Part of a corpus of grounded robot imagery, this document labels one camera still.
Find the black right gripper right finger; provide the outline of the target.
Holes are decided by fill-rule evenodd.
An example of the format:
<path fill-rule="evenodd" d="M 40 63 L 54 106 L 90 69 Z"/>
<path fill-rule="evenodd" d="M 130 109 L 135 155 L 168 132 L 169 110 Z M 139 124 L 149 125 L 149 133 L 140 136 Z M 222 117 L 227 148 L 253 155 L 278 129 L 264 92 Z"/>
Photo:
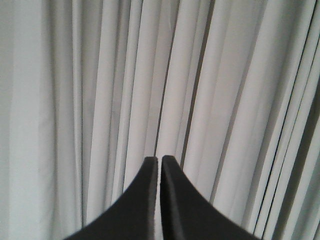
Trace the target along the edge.
<path fill-rule="evenodd" d="M 165 240 L 254 240 L 218 212 L 192 185 L 174 156 L 161 163 L 160 209 Z"/>

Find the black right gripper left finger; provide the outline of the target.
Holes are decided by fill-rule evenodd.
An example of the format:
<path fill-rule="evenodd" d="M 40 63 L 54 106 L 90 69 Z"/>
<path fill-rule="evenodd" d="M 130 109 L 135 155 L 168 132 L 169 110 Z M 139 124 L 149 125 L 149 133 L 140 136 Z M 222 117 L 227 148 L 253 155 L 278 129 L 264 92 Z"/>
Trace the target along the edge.
<path fill-rule="evenodd" d="M 158 159 L 146 157 L 124 193 L 102 215 L 68 240 L 153 240 Z"/>

